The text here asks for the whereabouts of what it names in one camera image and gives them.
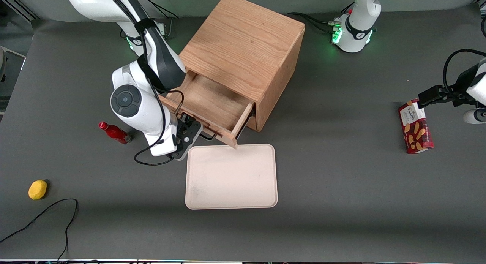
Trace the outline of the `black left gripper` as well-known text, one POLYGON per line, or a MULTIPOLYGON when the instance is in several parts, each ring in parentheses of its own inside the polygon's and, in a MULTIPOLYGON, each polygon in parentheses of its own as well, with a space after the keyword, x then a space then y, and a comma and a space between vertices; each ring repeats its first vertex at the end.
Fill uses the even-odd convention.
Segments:
POLYGON ((477 100, 467 93, 467 89, 472 85, 478 71, 478 64, 463 71, 456 80, 454 85, 447 83, 446 64, 443 69, 443 86, 435 85, 418 94, 418 108, 423 109, 432 104, 452 102, 454 107, 461 105, 476 106, 477 100))

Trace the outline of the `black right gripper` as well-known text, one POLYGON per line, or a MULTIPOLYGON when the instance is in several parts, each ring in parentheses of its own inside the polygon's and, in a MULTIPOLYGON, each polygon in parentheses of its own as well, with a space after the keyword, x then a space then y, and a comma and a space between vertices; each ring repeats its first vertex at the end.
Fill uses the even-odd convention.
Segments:
POLYGON ((203 130, 202 124, 187 113, 181 113, 179 116, 176 132, 176 150, 171 153, 171 157, 177 161, 181 161, 186 157, 189 149, 203 130))

